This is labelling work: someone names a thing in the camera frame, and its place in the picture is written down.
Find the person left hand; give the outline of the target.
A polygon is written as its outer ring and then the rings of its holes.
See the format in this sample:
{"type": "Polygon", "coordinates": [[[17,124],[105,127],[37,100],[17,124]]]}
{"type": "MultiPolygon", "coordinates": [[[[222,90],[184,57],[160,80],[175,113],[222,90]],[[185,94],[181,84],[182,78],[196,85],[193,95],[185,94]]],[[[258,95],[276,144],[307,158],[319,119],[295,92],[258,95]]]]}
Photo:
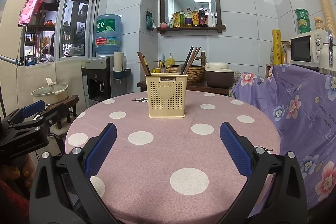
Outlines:
{"type": "Polygon", "coordinates": [[[26,155],[26,157],[27,161],[21,169],[16,166],[2,165],[1,181],[16,180],[22,174],[25,178],[25,186],[28,190],[30,190],[34,180],[35,167],[30,155],[26,155]]]}

